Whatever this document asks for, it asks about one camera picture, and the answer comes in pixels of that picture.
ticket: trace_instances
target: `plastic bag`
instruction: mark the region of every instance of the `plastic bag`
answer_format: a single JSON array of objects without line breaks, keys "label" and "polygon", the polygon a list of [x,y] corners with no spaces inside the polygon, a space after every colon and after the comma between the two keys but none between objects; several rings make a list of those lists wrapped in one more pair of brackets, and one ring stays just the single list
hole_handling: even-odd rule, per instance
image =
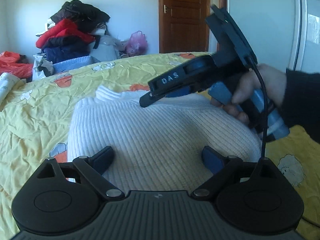
[{"label": "plastic bag", "polygon": [[148,42],[142,31],[133,33],[127,43],[126,52],[130,57],[143,55],[147,51]]},{"label": "plastic bag", "polygon": [[35,62],[32,69],[32,81],[53,75],[52,62],[47,61],[42,55],[34,55]]},{"label": "plastic bag", "polygon": [[5,51],[0,54],[0,74],[7,72],[18,78],[28,78],[32,75],[32,64],[17,63],[20,54]]}]

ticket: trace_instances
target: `yellow bedsheet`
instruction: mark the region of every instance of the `yellow bedsheet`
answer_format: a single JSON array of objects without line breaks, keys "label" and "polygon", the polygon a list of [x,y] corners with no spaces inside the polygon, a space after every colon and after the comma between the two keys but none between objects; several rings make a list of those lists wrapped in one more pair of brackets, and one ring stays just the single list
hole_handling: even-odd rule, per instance
[{"label": "yellow bedsheet", "polygon": [[[89,65],[26,85],[17,84],[0,106],[0,239],[9,239],[18,232],[10,207],[19,189],[44,158],[67,151],[69,125],[74,106],[80,99],[94,96],[99,85],[116,92],[147,89],[143,86],[150,79],[201,54],[132,57]],[[294,155],[287,157],[289,161],[296,159],[301,163],[303,179],[292,181],[305,202],[305,215],[318,222],[319,152],[320,146],[299,127],[294,128],[288,138],[268,145],[268,156],[276,165],[286,155]],[[295,168],[301,171],[297,163],[292,166],[292,172]],[[304,222],[298,230],[308,239],[320,237],[319,230]]]}]

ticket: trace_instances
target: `black clothing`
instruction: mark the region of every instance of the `black clothing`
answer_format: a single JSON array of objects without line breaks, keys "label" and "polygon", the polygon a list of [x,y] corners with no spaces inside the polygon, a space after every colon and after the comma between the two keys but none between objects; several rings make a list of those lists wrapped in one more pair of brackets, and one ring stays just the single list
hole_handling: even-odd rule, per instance
[{"label": "black clothing", "polygon": [[43,52],[47,55],[47,60],[53,64],[89,55],[88,44],[82,40],[67,46],[45,48]]},{"label": "black clothing", "polygon": [[42,49],[68,46],[68,45],[71,45],[71,44],[74,44],[77,42],[81,42],[81,41],[82,41],[82,39],[78,36],[65,36],[65,37],[58,37],[58,38],[50,38],[43,45]]},{"label": "black clothing", "polygon": [[320,143],[320,74],[287,70],[287,87],[280,112],[288,127],[301,125]]},{"label": "black clothing", "polygon": [[61,10],[51,16],[51,20],[55,23],[65,18],[75,22],[79,31],[90,33],[98,24],[108,22],[110,16],[90,4],[72,0],[71,2],[65,2]]}]

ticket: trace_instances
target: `cartoon print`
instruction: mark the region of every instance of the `cartoon print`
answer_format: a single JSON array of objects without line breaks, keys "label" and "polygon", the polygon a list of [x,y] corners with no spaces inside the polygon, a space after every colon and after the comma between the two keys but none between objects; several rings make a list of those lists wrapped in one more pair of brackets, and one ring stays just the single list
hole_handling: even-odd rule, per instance
[{"label": "cartoon print", "polygon": [[175,55],[178,56],[178,57],[186,58],[186,59],[192,59],[192,58],[196,57],[192,53],[180,53],[180,54],[175,54]]},{"label": "cartoon print", "polygon": [[294,155],[291,154],[287,154],[280,159],[278,169],[294,187],[297,187],[305,176],[303,166]]},{"label": "cartoon print", "polygon": [[58,143],[49,153],[50,157],[54,157],[58,163],[66,163],[68,154],[68,144]]},{"label": "cartoon print", "polygon": [[150,90],[150,87],[147,85],[147,86],[144,86],[144,85],[141,85],[141,84],[133,84],[132,86],[130,86],[129,88],[129,91],[137,91],[137,90],[146,90],[146,91],[149,91]]},{"label": "cartoon print", "polygon": [[116,65],[115,62],[108,62],[108,63],[102,64],[102,65],[95,66],[95,67],[92,68],[92,70],[101,71],[101,70],[104,70],[104,69],[113,68],[115,65]]},{"label": "cartoon print", "polygon": [[25,92],[25,93],[23,93],[22,95],[21,95],[21,97],[20,97],[20,100],[28,100],[28,99],[30,99],[31,98],[31,93],[32,93],[32,90],[29,90],[28,92]]},{"label": "cartoon print", "polygon": [[71,86],[72,75],[69,73],[58,75],[57,78],[53,81],[60,88],[68,88]]},{"label": "cartoon print", "polygon": [[180,65],[180,64],[182,64],[182,63],[179,62],[179,61],[170,61],[169,64],[170,64],[170,65],[177,66],[177,65]]}]

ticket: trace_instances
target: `white wardrobe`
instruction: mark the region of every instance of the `white wardrobe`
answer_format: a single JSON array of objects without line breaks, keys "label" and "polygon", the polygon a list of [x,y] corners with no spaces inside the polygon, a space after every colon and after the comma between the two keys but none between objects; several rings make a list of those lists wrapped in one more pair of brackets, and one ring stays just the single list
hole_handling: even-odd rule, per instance
[{"label": "white wardrobe", "polygon": [[259,63],[320,72],[320,0],[227,0]]}]

